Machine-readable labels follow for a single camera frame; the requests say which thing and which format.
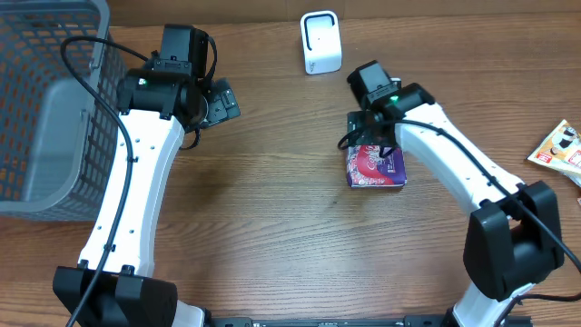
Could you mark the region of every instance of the white device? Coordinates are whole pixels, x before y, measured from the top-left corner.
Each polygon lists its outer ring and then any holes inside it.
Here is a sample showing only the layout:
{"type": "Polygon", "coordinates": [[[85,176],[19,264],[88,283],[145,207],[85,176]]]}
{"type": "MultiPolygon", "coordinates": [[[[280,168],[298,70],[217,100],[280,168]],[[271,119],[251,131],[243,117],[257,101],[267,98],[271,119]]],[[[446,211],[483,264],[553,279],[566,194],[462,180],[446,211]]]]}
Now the white device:
{"type": "Polygon", "coordinates": [[[339,19],[330,10],[305,14],[300,19],[302,50],[307,74],[322,74],[341,68],[339,19]]]}

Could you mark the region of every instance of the wood grain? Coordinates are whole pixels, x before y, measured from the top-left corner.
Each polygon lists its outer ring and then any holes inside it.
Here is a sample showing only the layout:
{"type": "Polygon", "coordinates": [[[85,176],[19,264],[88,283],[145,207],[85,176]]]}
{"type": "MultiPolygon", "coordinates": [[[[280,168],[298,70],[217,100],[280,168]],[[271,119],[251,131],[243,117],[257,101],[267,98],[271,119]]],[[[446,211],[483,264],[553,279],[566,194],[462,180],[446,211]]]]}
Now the wood grain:
{"type": "MultiPolygon", "coordinates": [[[[216,74],[229,77],[242,116],[204,131],[170,173],[155,277],[182,300],[216,316],[383,318],[444,312],[462,296],[466,217],[430,172],[407,156],[401,191],[346,185],[335,146],[357,106],[345,78],[372,59],[426,87],[498,164],[553,187],[564,238],[581,253],[579,189],[524,161],[561,119],[580,125],[581,14],[347,20],[343,67],[317,76],[304,73],[294,23],[200,28],[218,44],[216,74]]],[[[161,27],[112,32],[144,54],[161,43],[161,27]]],[[[0,219],[0,324],[66,322],[54,268],[75,263],[91,228],[0,219]]],[[[570,263],[537,288],[579,289],[570,263]]],[[[576,326],[578,305],[532,301],[516,313],[576,326]]]]}
{"type": "Polygon", "coordinates": [[[342,19],[410,16],[567,13],[576,0],[109,0],[116,26],[295,22],[333,10],[342,19]]]}

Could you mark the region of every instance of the food package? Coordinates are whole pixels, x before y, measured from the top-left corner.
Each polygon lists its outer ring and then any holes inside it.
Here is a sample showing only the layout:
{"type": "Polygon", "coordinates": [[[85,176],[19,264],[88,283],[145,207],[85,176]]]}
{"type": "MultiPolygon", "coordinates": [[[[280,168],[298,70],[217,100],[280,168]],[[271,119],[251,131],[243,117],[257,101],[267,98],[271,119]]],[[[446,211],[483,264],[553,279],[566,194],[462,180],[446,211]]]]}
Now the food package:
{"type": "MultiPolygon", "coordinates": [[[[351,146],[347,154],[347,182],[352,188],[401,187],[406,184],[406,169],[401,149],[386,158],[379,156],[379,145],[351,146]]],[[[384,154],[389,151],[383,148],[384,154]]]]}
{"type": "Polygon", "coordinates": [[[581,187],[581,134],[566,120],[543,140],[528,160],[563,173],[581,187]]]}

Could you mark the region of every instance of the black cable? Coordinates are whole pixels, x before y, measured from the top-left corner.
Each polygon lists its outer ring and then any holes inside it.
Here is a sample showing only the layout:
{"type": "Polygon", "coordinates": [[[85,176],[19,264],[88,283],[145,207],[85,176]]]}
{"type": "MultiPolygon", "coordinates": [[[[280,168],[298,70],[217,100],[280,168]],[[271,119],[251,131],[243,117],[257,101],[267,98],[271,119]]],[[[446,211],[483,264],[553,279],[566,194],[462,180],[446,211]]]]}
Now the black cable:
{"type": "MultiPolygon", "coordinates": [[[[343,136],[340,139],[339,143],[337,144],[337,147],[340,150],[345,150],[348,147],[354,145],[354,142],[358,138],[360,138],[363,135],[363,133],[366,132],[368,129],[376,129],[376,128],[385,127],[385,126],[389,126],[389,125],[395,125],[395,124],[416,125],[416,126],[423,127],[423,128],[429,129],[431,131],[434,131],[437,133],[437,135],[442,135],[442,136],[446,137],[450,142],[452,142],[455,146],[457,146],[458,149],[460,149],[460,151],[478,168],[478,170],[490,181],[491,184],[493,184],[508,199],[510,199],[512,202],[514,202],[518,206],[518,208],[520,208],[533,221],[533,223],[535,223],[537,225],[538,228],[543,230],[561,249],[563,249],[563,252],[565,253],[565,255],[575,265],[575,267],[577,268],[579,273],[581,273],[581,262],[575,256],[575,254],[561,240],[559,240],[559,238],[551,230],[549,230],[548,227],[543,222],[541,222],[534,213],[532,213],[528,208],[526,208],[526,206],[524,204],[522,204],[511,192],[509,192],[506,188],[504,188],[498,182],[497,178],[495,176],[493,176],[492,174],[490,174],[486,170],[486,168],[484,168],[484,166],[482,166],[482,164],[478,161],[478,159],[466,148],[466,146],[464,146],[464,144],[462,144],[456,137],[454,137],[454,136],[450,135],[448,132],[446,132],[446,130],[444,130],[442,128],[435,127],[431,124],[425,124],[422,122],[416,122],[416,121],[411,121],[411,120],[391,120],[391,121],[385,121],[385,122],[378,122],[378,123],[374,123],[374,124],[365,125],[361,128],[355,129],[355,130],[345,134],[345,136],[343,136]]],[[[532,300],[532,299],[553,301],[553,302],[575,302],[575,301],[581,300],[581,292],[576,294],[576,295],[571,295],[571,296],[544,295],[544,294],[518,295],[511,300],[511,302],[508,304],[507,308],[502,312],[502,314],[499,316],[499,318],[495,321],[494,327],[500,326],[500,323],[502,323],[508,317],[508,315],[510,314],[510,312],[512,311],[512,309],[515,307],[515,305],[517,303],[520,303],[522,300],[532,300]]]]}
{"type": "Polygon", "coordinates": [[[196,138],[193,140],[193,143],[190,144],[190,146],[184,148],[180,146],[180,150],[191,150],[200,144],[200,128],[196,128],[193,131],[196,133],[196,138]]]}
{"type": "Polygon", "coordinates": [[[206,34],[206,36],[208,39],[208,43],[212,47],[212,51],[214,53],[214,60],[212,62],[212,67],[210,67],[210,70],[208,71],[208,74],[206,74],[202,79],[202,88],[203,89],[210,88],[210,84],[212,83],[212,78],[214,77],[214,73],[216,72],[216,64],[218,64],[218,49],[216,48],[216,42],[214,41],[214,39],[211,36],[209,36],[207,34],[206,34]]]}
{"type": "Polygon", "coordinates": [[[115,234],[117,233],[117,227],[119,227],[119,222],[121,221],[121,215],[123,213],[123,208],[125,206],[125,201],[127,200],[127,194],[129,192],[129,184],[131,182],[131,175],[133,172],[133,146],[131,143],[131,137],[129,137],[129,133],[127,129],[123,125],[123,122],[119,118],[119,115],[114,111],[114,109],[74,70],[73,66],[69,62],[68,58],[66,57],[66,47],[72,43],[77,41],[90,41],[90,42],[97,42],[102,43],[105,45],[112,46],[119,50],[125,51],[131,55],[135,55],[144,61],[147,61],[148,58],[142,54],[135,52],[132,49],[129,49],[125,46],[118,45],[112,41],[104,40],[102,38],[93,37],[93,36],[73,36],[65,39],[61,43],[61,58],[63,59],[64,66],[71,75],[79,82],[80,85],[84,87],[87,92],[94,97],[94,99],[105,109],[105,111],[115,120],[115,123],[119,126],[121,130],[121,134],[123,135],[123,139],[125,140],[125,144],[127,146],[127,171],[125,173],[125,181],[123,182],[123,190],[121,192],[121,197],[119,199],[119,205],[117,206],[117,212],[115,213],[115,218],[113,219],[113,224],[111,226],[111,231],[109,232],[109,237],[107,238],[107,243],[103,249],[103,255],[101,256],[101,260],[99,260],[99,264],[94,271],[93,279],[89,282],[86,290],[84,291],[83,297],[81,301],[74,309],[73,314],[71,314],[71,318],[69,319],[66,327],[72,327],[74,322],[76,322],[76,318],[79,315],[79,312],[83,309],[86,305],[91,292],[93,291],[95,285],[97,284],[97,280],[99,274],[103,271],[105,263],[107,262],[107,258],[109,257],[109,252],[113,249],[113,241],[115,238],[115,234]]]}

